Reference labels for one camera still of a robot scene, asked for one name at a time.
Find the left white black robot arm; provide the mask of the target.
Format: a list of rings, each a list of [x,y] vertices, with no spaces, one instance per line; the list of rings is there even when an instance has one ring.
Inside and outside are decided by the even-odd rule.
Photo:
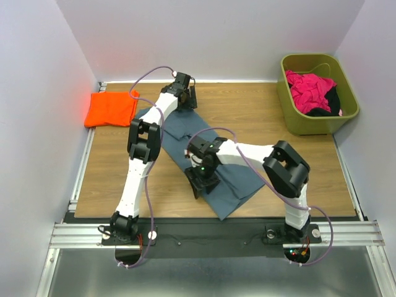
[[[182,72],[174,72],[173,77],[174,81],[161,89],[152,107],[141,117],[135,117],[129,126],[126,182],[107,232],[125,244],[137,239],[140,198],[145,179],[161,150],[166,118],[176,110],[197,108],[195,85],[190,84],[195,79]]]

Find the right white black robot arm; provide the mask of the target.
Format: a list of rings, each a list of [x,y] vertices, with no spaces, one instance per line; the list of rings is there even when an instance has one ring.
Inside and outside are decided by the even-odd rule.
[[[224,137],[207,141],[196,136],[189,141],[184,154],[191,160],[191,166],[184,172],[194,197],[210,194],[220,184],[218,166],[241,165],[255,172],[263,170],[269,178],[269,188],[285,204],[284,237],[291,242],[307,237],[310,213],[306,191],[310,166],[288,142],[252,145]]]

